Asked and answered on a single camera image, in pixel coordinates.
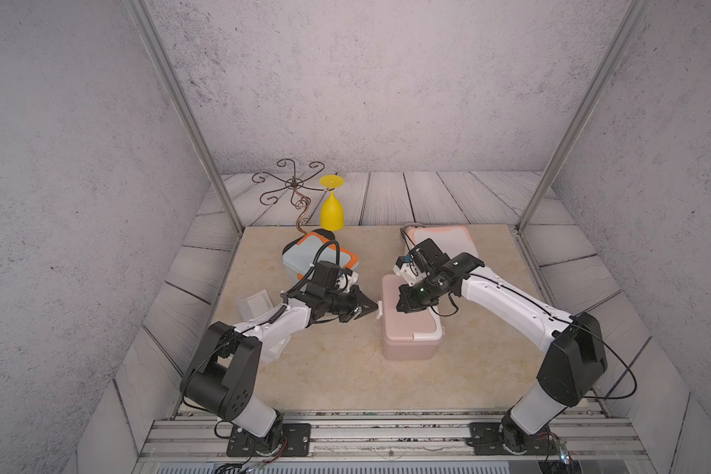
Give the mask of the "white pink medicine box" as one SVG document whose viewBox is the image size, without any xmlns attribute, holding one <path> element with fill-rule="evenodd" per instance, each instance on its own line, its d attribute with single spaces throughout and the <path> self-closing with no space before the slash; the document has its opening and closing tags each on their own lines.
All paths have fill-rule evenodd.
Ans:
<svg viewBox="0 0 711 474">
<path fill-rule="evenodd" d="M 415 244 L 432 239 L 434 244 L 450 258 L 454 258 L 461 253 L 479 257 L 472 237 L 464 226 L 415 228 L 410 229 L 407 234 Z"/>
</svg>

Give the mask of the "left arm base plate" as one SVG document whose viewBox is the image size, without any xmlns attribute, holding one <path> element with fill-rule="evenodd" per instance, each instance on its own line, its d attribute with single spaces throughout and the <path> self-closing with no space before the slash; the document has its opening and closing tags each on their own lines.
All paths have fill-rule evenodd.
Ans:
<svg viewBox="0 0 711 474">
<path fill-rule="evenodd" d="M 312 426 L 282 423 L 272 426 L 266 436 L 254 436 L 233 426 L 228 439 L 228 457 L 306 457 L 309 454 Z"/>
</svg>

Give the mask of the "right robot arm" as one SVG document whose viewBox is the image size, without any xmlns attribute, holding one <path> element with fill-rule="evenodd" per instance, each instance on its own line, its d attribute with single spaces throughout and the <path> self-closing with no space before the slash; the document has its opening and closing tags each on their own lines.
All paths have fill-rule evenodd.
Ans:
<svg viewBox="0 0 711 474">
<path fill-rule="evenodd" d="M 544 355 L 536 381 L 503 416 L 495 444 L 524 455 L 539 440 L 551 442 L 550 422 L 586 398 L 608 368 L 611 347 L 600 322 L 587 312 L 570 314 L 529 295 L 468 252 L 448 256 L 432 238 L 415 240 L 411 226 L 400 233 L 407 248 L 393 271 L 405 282 L 396 309 L 436 312 L 443 296 L 462 297 L 491 311 L 532 341 Z"/>
</svg>

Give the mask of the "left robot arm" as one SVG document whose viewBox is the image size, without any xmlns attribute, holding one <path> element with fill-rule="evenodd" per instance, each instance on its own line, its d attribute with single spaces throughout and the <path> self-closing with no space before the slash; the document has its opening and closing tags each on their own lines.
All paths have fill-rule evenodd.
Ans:
<svg viewBox="0 0 711 474">
<path fill-rule="evenodd" d="M 248 321 L 211 324 L 180 384 L 181 397 L 274 450 L 282 442 L 284 415 L 254 394 L 262 359 L 280 354 L 297 332 L 349 323 L 378 309 L 341 258 L 339 242 L 325 241 L 302 279 L 282 293 L 281 304 Z"/>
</svg>

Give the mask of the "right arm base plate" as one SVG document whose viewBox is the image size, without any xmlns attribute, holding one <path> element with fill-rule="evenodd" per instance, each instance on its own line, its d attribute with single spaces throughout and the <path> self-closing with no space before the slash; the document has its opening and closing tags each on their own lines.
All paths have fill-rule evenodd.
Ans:
<svg viewBox="0 0 711 474">
<path fill-rule="evenodd" d="M 527 434 L 516 425 L 502 423 L 471 423 L 466 446 L 475 455 L 547 456 L 556 455 L 560 448 L 555 434 L 545 426 L 537 434 Z"/>
</svg>

